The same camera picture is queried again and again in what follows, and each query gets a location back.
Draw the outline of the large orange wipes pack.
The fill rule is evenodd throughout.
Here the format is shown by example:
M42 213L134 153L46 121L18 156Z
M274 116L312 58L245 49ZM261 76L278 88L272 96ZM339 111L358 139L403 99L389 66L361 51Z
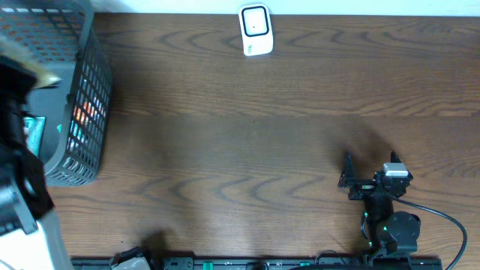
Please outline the large orange wipes pack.
M37 82L33 89L55 88L62 81L58 75L36 60L31 51L3 36L1 36L1 56L12 60L14 64L18 64L34 75Z

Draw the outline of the teal snack wrapper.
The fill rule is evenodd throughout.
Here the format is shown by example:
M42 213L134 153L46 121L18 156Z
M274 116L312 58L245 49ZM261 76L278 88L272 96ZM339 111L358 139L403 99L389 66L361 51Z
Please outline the teal snack wrapper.
M25 117L24 133L28 150L38 156L46 123L45 117Z

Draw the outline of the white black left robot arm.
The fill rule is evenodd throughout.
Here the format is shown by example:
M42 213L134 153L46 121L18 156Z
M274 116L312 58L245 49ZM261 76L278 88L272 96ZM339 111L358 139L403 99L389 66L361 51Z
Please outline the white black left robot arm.
M26 145L23 105L36 82L1 57L1 268L72 269L44 166Z

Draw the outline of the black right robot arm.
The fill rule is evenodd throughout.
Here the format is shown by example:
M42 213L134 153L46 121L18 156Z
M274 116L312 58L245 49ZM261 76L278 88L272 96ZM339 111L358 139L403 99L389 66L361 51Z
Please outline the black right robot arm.
M349 190L350 200L364 203L361 233L369 241L370 250L362 262L372 266L376 260L407 259L417 251L421 221L415 214L395 211L393 201L407 192L413 180L410 171L395 152L370 179L356 177L353 160L345 154L338 186Z

